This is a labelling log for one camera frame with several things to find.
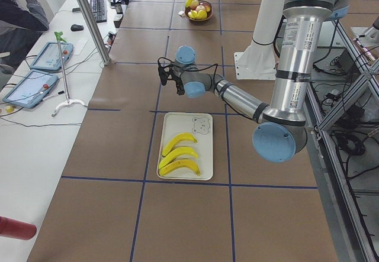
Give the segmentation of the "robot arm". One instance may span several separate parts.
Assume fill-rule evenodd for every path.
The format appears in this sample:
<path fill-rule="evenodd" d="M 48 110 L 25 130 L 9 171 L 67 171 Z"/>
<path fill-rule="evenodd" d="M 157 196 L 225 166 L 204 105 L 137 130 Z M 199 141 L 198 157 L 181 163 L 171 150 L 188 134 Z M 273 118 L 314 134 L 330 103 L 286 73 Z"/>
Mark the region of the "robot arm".
<path fill-rule="evenodd" d="M 258 124 L 252 142 L 265 160 L 290 160 L 307 142 L 303 101 L 311 79 L 314 51 L 322 24 L 344 17 L 349 0 L 282 0 L 287 20 L 271 103 L 256 99 L 218 74 L 206 74 L 195 65 L 195 51 L 181 46 L 168 72 L 160 71 L 162 84 L 176 83 L 179 95 L 198 98 L 210 91 Z"/>

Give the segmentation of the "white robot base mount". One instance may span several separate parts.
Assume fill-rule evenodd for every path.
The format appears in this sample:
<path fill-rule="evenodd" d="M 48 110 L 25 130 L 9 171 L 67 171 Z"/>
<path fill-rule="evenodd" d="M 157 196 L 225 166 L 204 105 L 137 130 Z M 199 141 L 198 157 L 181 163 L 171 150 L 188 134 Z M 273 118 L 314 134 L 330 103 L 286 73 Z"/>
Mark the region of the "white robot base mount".
<path fill-rule="evenodd" d="M 251 44 L 243 52 L 235 52 L 238 80 L 274 80 L 274 39 L 285 0 L 262 0 Z"/>

